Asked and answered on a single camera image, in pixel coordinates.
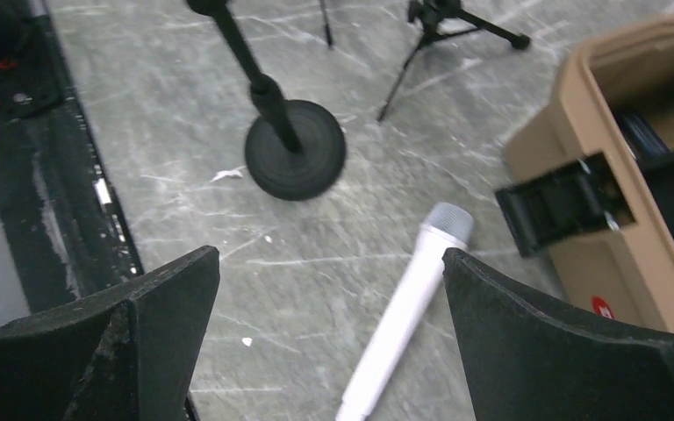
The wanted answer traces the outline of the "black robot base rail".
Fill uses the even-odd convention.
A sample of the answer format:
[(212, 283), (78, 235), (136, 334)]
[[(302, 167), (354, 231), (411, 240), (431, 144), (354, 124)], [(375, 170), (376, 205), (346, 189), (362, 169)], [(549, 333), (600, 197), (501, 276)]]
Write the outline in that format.
[(0, 1), (0, 243), (0, 302), (32, 313), (143, 273), (42, 1)]

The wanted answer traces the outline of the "white microphone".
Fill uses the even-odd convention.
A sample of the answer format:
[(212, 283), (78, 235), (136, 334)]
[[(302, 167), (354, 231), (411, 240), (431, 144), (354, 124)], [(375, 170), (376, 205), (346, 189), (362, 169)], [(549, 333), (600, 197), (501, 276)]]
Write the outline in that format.
[(474, 218), (451, 203), (437, 203), (420, 225), (412, 258), (341, 397), (337, 421), (369, 417), (442, 281), (442, 256), (465, 250)]

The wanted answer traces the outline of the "black round base mic stand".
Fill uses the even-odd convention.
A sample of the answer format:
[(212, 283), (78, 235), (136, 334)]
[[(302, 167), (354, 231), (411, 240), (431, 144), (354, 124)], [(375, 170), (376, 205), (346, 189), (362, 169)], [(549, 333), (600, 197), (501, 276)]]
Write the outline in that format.
[(227, 1), (187, 5), (213, 20), (249, 81), (249, 97), (259, 116), (247, 133), (244, 157), (255, 183), (284, 201), (305, 201), (328, 191), (347, 158), (336, 117), (317, 103), (283, 96), (276, 80), (261, 70)]

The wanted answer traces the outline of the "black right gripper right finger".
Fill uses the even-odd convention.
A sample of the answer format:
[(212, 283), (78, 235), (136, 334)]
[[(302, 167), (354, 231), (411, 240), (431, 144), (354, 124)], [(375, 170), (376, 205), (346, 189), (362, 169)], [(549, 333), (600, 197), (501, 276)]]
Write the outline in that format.
[(458, 248), (443, 278), (479, 420), (674, 420), (674, 333), (579, 309)]

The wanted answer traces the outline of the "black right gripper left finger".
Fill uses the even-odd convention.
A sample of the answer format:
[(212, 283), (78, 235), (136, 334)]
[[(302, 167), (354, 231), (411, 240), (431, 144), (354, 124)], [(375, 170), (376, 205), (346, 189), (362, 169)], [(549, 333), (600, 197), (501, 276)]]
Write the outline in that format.
[(0, 326), (0, 420), (191, 420), (219, 279), (219, 251), (201, 246)]

